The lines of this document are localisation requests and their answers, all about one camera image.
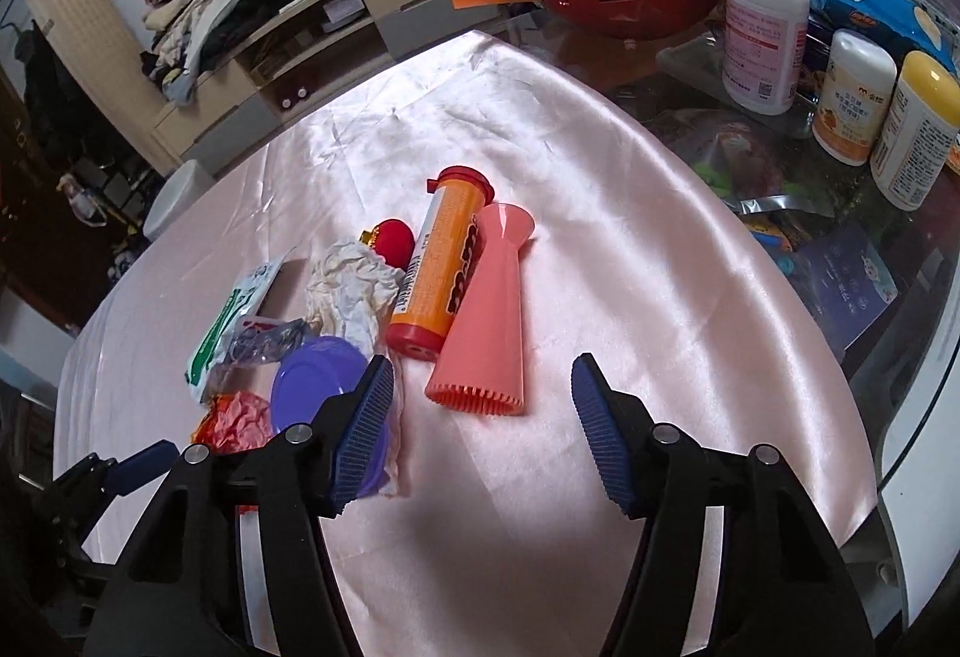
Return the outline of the orange red wrapper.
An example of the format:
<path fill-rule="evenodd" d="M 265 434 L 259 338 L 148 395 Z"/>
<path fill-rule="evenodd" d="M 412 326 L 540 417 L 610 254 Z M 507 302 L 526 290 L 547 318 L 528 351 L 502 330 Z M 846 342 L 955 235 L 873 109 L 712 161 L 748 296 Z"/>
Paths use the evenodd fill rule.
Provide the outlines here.
<path fill-rule="evenodd" d="M 190 441 L 205 444 L 213 454 L 235 454 L 262 448 L 272 436 L 270 403 L 253 392 L 239 391 L 213 398 Z"/>

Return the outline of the green white snack packet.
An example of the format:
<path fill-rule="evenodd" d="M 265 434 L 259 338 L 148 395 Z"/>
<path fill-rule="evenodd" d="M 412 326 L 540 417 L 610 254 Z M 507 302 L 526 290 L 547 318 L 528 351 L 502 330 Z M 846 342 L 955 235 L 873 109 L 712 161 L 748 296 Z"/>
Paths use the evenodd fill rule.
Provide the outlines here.
<path fill-rule="evenodd" d="M 260 308 L 285 260 L 286 256 L 267 260 L 236 278 L 217 317 L 208 325 L 199 345 L 187 360 L 185 384 L 189 387 L 190 397 L 199 405 L 208 400 L 215 371 L 226 363 L 229 339 L 239 327 L 239 320 Z"/>

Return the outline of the beige TV cabinet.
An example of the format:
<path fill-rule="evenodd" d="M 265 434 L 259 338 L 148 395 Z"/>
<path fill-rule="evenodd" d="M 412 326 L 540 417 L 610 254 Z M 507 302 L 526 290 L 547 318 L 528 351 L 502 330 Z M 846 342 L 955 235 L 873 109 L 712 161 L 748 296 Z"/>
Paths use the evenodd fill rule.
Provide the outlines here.
<path fill-rule="evenodd" d="M 151 135 L 174 160 L 221 175 L 343 91 L 500 17 L 451 0 L 291 2 L 200 75 L 189 104 L 161 109 Z"/>

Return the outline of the orange tube red cap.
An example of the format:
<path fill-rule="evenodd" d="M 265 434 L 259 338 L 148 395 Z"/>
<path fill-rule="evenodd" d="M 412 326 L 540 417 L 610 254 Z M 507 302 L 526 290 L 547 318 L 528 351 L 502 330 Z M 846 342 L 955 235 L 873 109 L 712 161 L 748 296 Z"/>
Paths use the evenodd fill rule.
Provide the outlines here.
<path fill-rule="evenodd" d="M 427 216 L 387 325 L 387 347 L 421 361 L 443 348 L 477 251 L 475 217 L 493 202 L 490 181 L 468 166 L 448 166 L 427 180 Z"/>

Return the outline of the pink ribbed plastic cone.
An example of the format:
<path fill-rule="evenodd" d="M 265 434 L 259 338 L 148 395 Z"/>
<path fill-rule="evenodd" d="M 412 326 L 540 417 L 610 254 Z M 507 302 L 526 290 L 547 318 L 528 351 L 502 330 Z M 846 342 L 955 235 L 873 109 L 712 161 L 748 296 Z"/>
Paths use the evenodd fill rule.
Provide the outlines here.
<path fill-rule="evenodd" d="M 425 395 L 474 415 L 524 411 L 521 249 L 535 221 L 523 207 L 492 203 L 475 217 L 480 256 Z"/>

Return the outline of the white bottle orange label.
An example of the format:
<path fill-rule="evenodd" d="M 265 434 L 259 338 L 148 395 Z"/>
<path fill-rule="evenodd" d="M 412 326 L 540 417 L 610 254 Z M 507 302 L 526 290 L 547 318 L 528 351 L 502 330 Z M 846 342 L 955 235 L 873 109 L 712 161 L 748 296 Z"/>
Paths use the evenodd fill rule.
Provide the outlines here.
<path fill-rule="evenodd" d="M 835 160 L 862 166 L 872 152 L 898 75 L 892 56 L 864 36 L 838 30 L 828 54 L 812 134 Z"/>

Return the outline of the pink satin tablecloth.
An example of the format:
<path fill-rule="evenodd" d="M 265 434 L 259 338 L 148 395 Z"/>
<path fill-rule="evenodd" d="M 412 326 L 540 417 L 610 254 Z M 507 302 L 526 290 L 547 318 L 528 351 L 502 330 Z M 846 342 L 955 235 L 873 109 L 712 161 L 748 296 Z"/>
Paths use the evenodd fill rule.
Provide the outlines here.
<path fill-rule="evenodd" d="M 325 526 L 371 655 L 592 655 L 641 529 L 610 501 L 569 376 L 703 446 L 786 457 L 836 540 L 877 499 L 827 340 L 747 228 L 615 104 L 467 33 L 272 140 L 167 228 L 86 324 L 60 377 L 53 463 L 184 442 L 187 363 L 236 281 L 301 316 L 314 260 L 389 218 L 421 223 L 467 166 L 493 187 L 478 274 L 434 361 L 399 358 L 400 483 Z"/>

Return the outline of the clear blister pack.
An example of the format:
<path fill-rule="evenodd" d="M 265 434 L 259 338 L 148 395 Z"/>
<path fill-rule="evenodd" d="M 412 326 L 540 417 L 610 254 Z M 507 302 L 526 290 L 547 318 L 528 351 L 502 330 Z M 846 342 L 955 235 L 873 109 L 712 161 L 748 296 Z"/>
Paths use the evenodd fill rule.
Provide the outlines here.
<path fill-rule="evenodd" d="M 224 363 L 241 368 L 278 363 L 301 348 L 311 335 L 313 331 L 304 319 L 244 316 L 228 338 Z"/>

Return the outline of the white round stool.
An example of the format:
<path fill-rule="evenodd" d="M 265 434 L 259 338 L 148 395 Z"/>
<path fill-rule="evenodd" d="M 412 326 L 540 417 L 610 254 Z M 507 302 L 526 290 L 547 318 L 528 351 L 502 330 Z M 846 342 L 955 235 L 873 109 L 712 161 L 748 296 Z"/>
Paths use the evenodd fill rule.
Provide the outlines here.
<path fill-rule="evenodd" d="M 186 161 L 161 187 L 146 215 L 143 234 L 156 241 L 169 226 L 215 186 L 215 180 L 195 160 Z"/>

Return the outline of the pile of folded clothes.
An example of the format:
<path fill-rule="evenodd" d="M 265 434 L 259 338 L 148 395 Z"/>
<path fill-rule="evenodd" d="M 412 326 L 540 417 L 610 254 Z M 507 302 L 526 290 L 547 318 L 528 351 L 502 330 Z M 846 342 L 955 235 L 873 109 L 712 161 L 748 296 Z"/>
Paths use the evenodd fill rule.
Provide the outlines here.
<path fill-rule="evenodd" d="M 140 52 L 143 75 L 176 106 L 194 98 L 203 54 L 213 35 L 247 0 L 147 0 L 151 44 Z"/>

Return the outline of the yellow cap white bottle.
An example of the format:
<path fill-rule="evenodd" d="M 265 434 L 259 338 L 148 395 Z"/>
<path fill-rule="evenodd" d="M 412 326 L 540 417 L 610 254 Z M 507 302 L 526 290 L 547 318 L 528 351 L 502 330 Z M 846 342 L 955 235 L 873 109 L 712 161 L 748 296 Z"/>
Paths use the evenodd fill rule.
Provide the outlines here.
<path fill-rule="evenodd" d="M 960 122 L 957 79 L 932 56 L 905 56 L 869 166 L 893 207 L 916 212 L 955 145 Z"/>

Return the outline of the purple round plastic lid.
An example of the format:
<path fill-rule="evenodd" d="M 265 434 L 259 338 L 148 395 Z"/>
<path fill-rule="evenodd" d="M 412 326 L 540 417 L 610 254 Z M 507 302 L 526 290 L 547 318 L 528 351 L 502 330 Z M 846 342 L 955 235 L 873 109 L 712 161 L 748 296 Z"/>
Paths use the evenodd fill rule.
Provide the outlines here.
<path fill-rule="evenodd" d="M 332 448 L 340 426 L 338 410 L 329 400 L 352 392 L 374 356 L 364 358 L 342 338 L 320 337 L 288 355 L 274 379 L 270 415 L 277 437 L 270 449 L 291 460 L 304 476 L 309 496 L 319 501 L 320 514 L 327 517 L 337 515 L 329 490 Z M 373 494 L 374 485 L 386 475 L 387 441 L 386 421 L 356 499 Z"/>

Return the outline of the blue booklet under glass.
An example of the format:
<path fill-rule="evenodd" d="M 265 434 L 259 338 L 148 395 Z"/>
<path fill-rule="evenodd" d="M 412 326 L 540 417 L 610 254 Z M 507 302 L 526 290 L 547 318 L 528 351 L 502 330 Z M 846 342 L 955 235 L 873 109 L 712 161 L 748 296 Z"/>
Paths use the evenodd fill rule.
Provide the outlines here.
<path fill-rule="evenodd" d="M 846 221 L 791 254 L 788 280 L 838 361 L 898 298 L 898 288 L 866 230 Z"/>

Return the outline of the white chair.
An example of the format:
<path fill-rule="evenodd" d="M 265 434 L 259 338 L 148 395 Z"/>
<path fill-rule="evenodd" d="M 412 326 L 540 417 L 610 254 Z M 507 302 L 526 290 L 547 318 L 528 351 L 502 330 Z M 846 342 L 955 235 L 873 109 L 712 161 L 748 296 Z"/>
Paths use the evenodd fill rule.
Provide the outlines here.
<path fill-rule="evenodd" d="M 958 558 L 958 355 L 929 355 L 880 448 L 880 512 L 901 618 L 914 625 Z"/>

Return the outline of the blue snack bag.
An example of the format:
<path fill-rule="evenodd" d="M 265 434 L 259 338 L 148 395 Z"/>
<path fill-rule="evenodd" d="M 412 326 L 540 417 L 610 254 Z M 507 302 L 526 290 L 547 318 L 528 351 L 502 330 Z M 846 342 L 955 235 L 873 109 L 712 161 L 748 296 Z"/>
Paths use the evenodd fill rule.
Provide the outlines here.
<path fill-rule="evenodd" d="M 811 0 L 811 10 L 833 30 L 852 31 L 882 47 L 898 65 L 911 51 L 921 51 L 957 74 L 957 33 L 915 0 Z"/>

